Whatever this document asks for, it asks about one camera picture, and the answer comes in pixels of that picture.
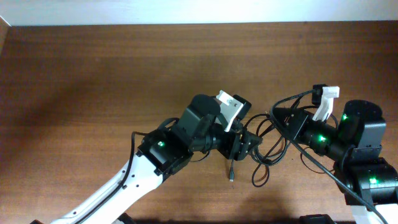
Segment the black USB cable thin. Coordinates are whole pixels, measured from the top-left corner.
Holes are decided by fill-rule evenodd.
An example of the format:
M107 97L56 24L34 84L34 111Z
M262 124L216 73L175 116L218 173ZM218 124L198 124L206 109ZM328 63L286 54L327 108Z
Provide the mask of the black USB cable thin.
M280 137L265 155L261 154L258 148L252 150L249 155L257 164L251 176L251 183L254 187L260 188L268 183L271 176L270 167L277 165L285 157L289 146L290 142L286 138ZM258 184L255 176L261 167L265 168L265 173L259 179L261 183Z

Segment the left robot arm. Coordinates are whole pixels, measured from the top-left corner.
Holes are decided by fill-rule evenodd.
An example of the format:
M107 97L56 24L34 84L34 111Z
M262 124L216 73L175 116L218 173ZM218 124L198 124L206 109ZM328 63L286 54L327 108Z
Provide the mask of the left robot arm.
M166 119L142 134L123 168L54 223L132 223L126 210L183 169L195 152L217 150L228 160L243 160L262 142L241 122L250 108L244 98L223 91L194 96L181 117Z

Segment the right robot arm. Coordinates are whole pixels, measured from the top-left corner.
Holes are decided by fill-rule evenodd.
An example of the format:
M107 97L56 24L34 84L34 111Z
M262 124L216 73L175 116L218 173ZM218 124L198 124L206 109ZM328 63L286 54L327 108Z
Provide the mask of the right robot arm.
M378 105L348 101L335 128L301 108L274 105L270 112L278 131L300 152L308 146L333 160L329 171L307 156L336 182L356 223L397 223L397 170L380 156L386 121Z

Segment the black USB cable thick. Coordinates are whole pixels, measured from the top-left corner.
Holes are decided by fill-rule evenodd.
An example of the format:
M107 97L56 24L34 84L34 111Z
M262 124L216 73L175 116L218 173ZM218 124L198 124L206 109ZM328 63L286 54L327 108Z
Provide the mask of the black USB cable thick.
M245 129L254 131L255 137L263 140L250 154L254 162L261 166L271 167L282 161L289 148L288 140L277 129L268 112L258 113L250 117L244 124Z

